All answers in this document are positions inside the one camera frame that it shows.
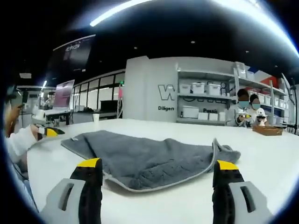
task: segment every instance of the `black ceiling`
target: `black ceiling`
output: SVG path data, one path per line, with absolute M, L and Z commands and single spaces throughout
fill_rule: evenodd
M 256 22 L 212 0 L 154 0 L 126 9 L 95 27 L 89 23 L 124 1 L 59 0 L 15 3 L 15 17 L 5 26 L 7 58 L 33 79 L 22 85 L 41 85 L 52 49 L 76 38 L 96 34 L 87 73 L 65 74 L 49 85 L 75 78 L 76 82 L 123 69 L 128 58 L 147 55 L 199 56 L 241 61 L 277 77 L 299 67 L 299 58 Z M 291 0 L 269 0 L 268 9 L 281 21 L 297 49 L 299 9 Z

